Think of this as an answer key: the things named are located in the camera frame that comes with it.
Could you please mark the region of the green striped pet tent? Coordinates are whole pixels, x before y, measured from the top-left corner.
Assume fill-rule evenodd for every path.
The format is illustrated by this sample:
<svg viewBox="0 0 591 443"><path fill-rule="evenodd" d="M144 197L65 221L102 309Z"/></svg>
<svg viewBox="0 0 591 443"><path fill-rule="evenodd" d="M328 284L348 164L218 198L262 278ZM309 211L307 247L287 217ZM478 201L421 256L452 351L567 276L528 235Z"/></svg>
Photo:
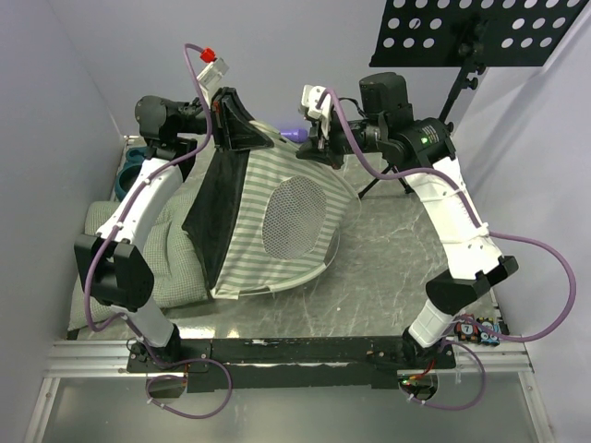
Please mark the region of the green striped pet tent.
<svg viewBox="0 0 591 443"><path fill-rule="evenodd" d="M331 167L260 121L272 147L214 152L183 223L214 298L276 293L311 281L335 256L358 200Z"/></svg>

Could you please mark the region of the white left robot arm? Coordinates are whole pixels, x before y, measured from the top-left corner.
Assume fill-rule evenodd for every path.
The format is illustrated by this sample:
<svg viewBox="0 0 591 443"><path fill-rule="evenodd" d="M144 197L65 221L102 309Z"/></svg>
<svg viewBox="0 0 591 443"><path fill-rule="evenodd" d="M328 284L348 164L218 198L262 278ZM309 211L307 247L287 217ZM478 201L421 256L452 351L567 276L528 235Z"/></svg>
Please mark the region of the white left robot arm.
<svg viewBox="0 0 591 443"><path fill-rule="evenodd" d="M185 182L195 158L209 142L218 150L248 151L271 140L252 125L252 115L236 89L222 87L211 97L203 90L191 102L147 95L138 100L135 118L147 144L140 173L115 213L94 234L80 235L74 251L88 326L96 324L90 303L109 307L123 319L151 362L162 371L182 360L178 327L153 298L154 276L143 249L163 207Z"/></svg>

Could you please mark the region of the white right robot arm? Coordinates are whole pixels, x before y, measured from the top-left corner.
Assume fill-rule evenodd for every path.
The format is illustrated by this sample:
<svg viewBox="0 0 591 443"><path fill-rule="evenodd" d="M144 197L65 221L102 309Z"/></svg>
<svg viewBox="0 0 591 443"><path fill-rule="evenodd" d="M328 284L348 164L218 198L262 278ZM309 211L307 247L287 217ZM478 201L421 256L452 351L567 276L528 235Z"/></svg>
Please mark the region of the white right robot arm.
<svg viewBox="0 0 591 443"><path fill-rule="evenodd" d="M302 160L338 169L355 155L378 180L404 180L415 192L443 246L448 268L426 284L428 300L406 329L404 360L423 367L434 344L468 305L518 270L481 221L464 184L450 129L437 118L417 120L403 76L385 72L359 82L360 119L347 120L336 93L303 88L299 109L311 122Z"/></svg>

